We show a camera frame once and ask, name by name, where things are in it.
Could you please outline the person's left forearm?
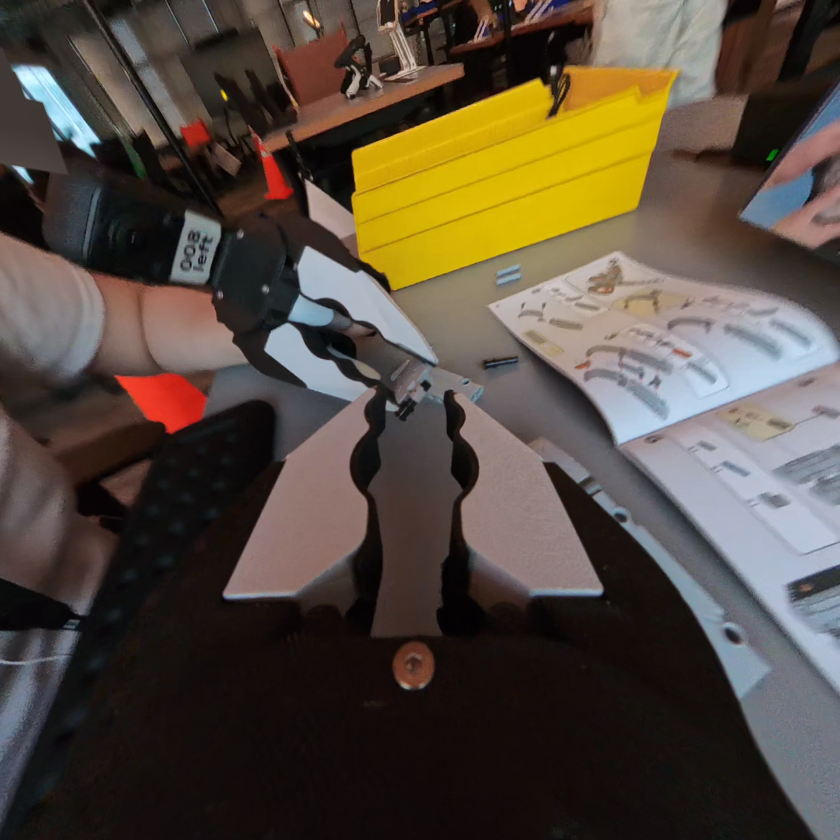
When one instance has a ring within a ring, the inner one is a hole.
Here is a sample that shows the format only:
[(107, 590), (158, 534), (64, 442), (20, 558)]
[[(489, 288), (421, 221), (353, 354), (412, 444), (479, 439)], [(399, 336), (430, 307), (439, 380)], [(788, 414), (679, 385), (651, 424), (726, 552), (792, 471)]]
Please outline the person's left forearm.
[(113, 376), (192, 375), (247, 364), (217, 320), (211, 297), (181, 287), (149, 287), (92, 274), (104, 305), (89, 372)]

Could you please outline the grey desk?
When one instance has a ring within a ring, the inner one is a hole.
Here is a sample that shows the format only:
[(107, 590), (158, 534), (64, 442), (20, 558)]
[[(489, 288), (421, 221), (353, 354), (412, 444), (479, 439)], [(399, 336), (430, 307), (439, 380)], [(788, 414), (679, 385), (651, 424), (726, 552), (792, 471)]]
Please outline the grey desk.
[[(629, 245), (655, 266), (779, 292), (838, 329), (838, 268), (734, 220), (747, 171), (654, 154), (639, 209), (522, 251), (526, 279), (568, 269), (599, 246)], [(490, 263), (397, 293), (444, 367), (479, 372), (516, 350), (484, 306)], [(257, 710), (278, 741), (267, 793), (278, 838), (838, 838), (838, 695), (717, 552), (620, 455), (573, 385), (528, 353), (485, 374), (479, 402), (518, 438), (543, 434), (594, 471), (601, 501), (629, 506), (747, 632), (771, 671), (736, 698), (700, 618), (635, 538), (557, 465), (605, 597), (500, 607), (473, 636), (424, 638), (430, 685), (397, 687), (404, 638), (339, 630), (327, 613), (274, 639), (278, 676)], [(444, 409), (418, 409), (381, 439), (383, 587), (377, 632), (434, 634), (447, 552), (452, 444)]]

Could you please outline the brown chair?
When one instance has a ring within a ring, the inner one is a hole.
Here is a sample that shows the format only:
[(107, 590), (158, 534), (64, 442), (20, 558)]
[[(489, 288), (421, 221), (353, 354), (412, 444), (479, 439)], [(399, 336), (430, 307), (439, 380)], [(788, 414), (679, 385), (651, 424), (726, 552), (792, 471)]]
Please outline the brown chair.
[(348, 45), (341, 25), (337, 31), (294, 49), (273, 46), (295, 109), (340, 93), (344, 70), (334, 63)]

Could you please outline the yellow storage bin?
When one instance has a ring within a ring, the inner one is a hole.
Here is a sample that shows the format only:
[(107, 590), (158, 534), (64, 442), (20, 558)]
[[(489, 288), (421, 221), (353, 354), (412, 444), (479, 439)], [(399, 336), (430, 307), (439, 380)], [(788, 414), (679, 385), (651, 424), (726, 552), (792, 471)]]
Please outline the yellow storage bin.
[(396, 291), (630, 214), (677, 75), (571, 66), (355, 150), (361, 259)]

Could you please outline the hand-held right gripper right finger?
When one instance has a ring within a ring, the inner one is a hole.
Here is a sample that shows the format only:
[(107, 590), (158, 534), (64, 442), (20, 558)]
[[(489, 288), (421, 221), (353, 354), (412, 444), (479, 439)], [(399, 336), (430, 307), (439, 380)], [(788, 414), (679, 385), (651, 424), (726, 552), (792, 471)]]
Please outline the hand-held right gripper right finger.
[(443, 634), (477, 634), (501, 606), (603, 595), (543, 459), (454, 391), (444, 394), (450, 473), (458, 486), (440, 573)]

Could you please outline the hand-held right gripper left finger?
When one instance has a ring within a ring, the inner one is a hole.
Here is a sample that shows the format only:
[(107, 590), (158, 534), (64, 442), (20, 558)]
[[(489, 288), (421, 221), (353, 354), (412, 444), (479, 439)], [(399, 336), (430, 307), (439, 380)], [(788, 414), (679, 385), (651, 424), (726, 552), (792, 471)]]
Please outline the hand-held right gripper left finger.
[(284, 459), (224, 588), (227, 602), (328, 607), (368, 634), (382, 582), (371, 483), (386, 398), (370, 389)]

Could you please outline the white instruction booklet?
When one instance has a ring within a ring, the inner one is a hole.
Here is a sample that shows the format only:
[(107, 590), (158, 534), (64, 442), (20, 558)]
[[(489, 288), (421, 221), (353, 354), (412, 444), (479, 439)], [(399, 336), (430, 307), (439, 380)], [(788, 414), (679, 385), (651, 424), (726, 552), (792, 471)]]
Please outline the white instruction booklet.
[(838, 342), (792, 301), (615, 252), (488, 309), (839, 687)]

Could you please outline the black device with green light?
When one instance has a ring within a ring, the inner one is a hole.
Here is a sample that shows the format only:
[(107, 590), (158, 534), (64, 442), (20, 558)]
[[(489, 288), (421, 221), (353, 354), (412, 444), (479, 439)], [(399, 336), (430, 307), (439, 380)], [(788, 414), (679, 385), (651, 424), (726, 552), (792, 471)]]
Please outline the black device with green light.
[(731, 161), (769, 166), (798, 136), (832, 88), (829, 80), (802, 79), (750, 94), (730, 150)]

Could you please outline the hanging white paper sheet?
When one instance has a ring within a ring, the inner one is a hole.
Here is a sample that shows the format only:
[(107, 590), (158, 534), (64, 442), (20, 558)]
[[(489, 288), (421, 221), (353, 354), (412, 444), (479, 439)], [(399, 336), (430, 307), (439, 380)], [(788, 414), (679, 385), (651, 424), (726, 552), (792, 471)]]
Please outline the hanging white paper sheet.
[(310, 219), (335, 235), (354, 257), (359, 257), (352, 213), (310, 180), (304, 180), (303, 185)]

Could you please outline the wooden background table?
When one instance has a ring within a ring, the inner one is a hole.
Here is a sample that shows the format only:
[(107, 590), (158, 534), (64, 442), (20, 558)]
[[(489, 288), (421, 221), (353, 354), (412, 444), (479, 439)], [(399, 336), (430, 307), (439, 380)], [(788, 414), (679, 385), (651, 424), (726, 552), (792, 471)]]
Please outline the wooden background table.
[(263, 145), (268, 152), (281, 151), (288, 145), (288, 130), (295, 141), (302, 142), (403, 102), (420, 99), (464, 75), (464, 65), (456, 62), (421, 69), (410, 81), (385, 82), (383, 89), (364, 91), (353, 100), (340, 92), (333, 93), (300, 106), (297, 120), (288, 129), (272, 130)]

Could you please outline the striped orange traffic cone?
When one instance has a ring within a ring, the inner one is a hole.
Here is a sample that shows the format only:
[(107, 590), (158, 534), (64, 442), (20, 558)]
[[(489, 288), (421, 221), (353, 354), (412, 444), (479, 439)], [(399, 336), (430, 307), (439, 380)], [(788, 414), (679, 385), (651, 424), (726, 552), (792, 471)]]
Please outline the striped orange traffic cone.
[(282, 174), (277, 160), (272, 153), (266, 150), (257, 132), (252, 128), (249, 128), (249, 131), (266, 178), (265, 199), (267, 201), (285, 201), (291, 198), (293, 189)]

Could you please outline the light grey plate with bolt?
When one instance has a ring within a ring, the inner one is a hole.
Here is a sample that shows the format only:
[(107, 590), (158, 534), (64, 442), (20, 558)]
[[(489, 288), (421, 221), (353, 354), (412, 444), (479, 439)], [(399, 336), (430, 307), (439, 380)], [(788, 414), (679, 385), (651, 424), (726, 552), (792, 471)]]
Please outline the light grey plate with bolt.
[(530, 448), (546, 464), (554, 464), (570, 477), (656, 562), (677, 589), (700, 625), (707, 641), (739, 700), (771, 671), (766, 661), (749, 645), (741, 627), (728, 620), (725, 611), (629, 510), (612, 499), (593, 474), (559, 446), (545, 437), (531, 442)]

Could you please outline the black perforated wrist rest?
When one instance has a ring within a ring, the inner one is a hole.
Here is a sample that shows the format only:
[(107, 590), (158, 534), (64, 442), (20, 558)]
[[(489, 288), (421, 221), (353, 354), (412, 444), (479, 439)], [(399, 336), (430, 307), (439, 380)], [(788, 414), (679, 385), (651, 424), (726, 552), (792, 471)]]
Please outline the black perforated wrist rest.
[(73, 643), (27, 754), (11, 811), (26, 813), (56, 787), (94, 686), (164, 576), (272, 460), (275, 412), (253, 401), (161, 438), (140, 494), (118, 520), (119, 545), (87, 616), (56, 598), (2, 582), (2, 629), (61, 631)]

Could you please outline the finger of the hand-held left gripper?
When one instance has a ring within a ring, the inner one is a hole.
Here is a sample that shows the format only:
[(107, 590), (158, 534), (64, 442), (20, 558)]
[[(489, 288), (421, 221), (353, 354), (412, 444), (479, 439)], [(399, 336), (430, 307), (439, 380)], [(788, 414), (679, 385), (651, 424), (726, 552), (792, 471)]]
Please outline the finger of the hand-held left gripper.
[(311, 246), (297, 262), (298, 296), (289, 321), (301, 327), (374, 333), (385, 344), (429, 366), (438, 357), (416, 325), (371, 274), (349, 268)]
[(382, 364), (364, 354), (378, 349), (376, 338), (295, 322), (271, 330), (265, 344), (269, 360), (312, 392), (351, 403), (377, 387), (393, 403), (392, 389), (382, 382)]

